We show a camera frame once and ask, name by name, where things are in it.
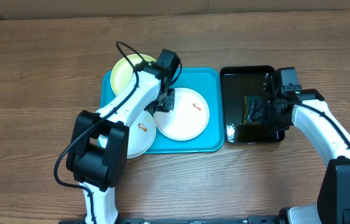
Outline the white plate with stain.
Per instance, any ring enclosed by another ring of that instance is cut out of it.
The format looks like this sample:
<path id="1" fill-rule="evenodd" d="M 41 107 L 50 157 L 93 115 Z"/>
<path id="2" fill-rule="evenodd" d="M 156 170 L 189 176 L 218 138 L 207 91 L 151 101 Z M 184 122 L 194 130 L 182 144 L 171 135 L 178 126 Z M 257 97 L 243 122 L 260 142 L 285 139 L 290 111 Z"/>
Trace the white plate with stain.
<path id="1" fill-rule="evenodd" d="M 210 111 L 206 100 L 190 88 L 174 89 L 174 108 L 169 112 L 156 111 L 154 119 L 159 131 L 176 141 L 199 136 L 207 127 Z"/>

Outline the green yellow sponge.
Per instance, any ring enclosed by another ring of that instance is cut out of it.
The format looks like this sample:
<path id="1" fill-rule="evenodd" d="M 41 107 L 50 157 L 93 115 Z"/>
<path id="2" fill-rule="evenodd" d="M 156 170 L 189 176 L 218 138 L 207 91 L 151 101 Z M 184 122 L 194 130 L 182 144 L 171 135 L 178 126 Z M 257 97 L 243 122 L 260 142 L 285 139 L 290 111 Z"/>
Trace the green yellow sponge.
<path id="1" fill-rule="evenodd" d="M 244 123 L 255 123 L 262 114 L 260 96 L 247 95 L 244 97 Z"/>

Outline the yellow-green plate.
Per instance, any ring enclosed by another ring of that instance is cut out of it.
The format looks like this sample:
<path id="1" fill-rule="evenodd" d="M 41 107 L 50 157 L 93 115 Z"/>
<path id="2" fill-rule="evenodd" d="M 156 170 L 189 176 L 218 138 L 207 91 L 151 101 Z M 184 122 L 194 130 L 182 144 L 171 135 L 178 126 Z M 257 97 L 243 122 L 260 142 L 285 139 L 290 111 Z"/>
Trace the yellow-green plate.
<path id="1" fill-rule="evenodd" d="M 149 55 L 141 54 L 141 56 L 147 62 L 156 62 L 156 59 Z M 137 65 L 142 61 L 137 54 L 130 54 L 127 57 L 133 65 Z M 132 76 L 133 69 L 129 62 L 123 57 L 115 64 L 111 71 L 110 84 L 115 95 L 118 95 L 127 86 Z"/>

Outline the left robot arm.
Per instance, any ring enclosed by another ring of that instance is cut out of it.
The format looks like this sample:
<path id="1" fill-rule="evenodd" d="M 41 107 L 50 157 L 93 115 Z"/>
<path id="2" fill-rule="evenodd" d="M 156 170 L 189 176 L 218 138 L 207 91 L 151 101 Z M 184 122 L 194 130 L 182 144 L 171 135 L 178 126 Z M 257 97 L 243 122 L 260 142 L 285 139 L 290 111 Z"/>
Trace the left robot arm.
<path id="1" fill-rule="evenodd" d="M 143 112 L 168 113 L 174 108 L 175 92 L 170 87 L 181 61 L 175 52 L 163 49 L 155 62 L 132 64 L 132 79 L 105 107 L 97 112 L 83 110 L 75 120 L 71 143 L 62 152 L 66 168 L 85 195 L 87 213 L 83 223 L 115 223 L 114 188 L 121 178 L 132 124 Z"/>

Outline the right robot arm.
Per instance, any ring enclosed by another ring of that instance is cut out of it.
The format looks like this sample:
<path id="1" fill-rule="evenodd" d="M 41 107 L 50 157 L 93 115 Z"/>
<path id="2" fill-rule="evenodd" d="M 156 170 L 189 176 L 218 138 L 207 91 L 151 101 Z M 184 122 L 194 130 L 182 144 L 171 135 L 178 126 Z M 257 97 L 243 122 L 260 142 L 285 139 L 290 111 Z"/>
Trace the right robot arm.
<path id="1" fill-rule="evenodd" d="M 274 93 L 266 100 L 245 98 L 247 123 L 278 130 L 294 126 L 326 166 L 316 203 L 285 208 L 279 223 L 350 223 L 350 134 L 316 90 Z"/>

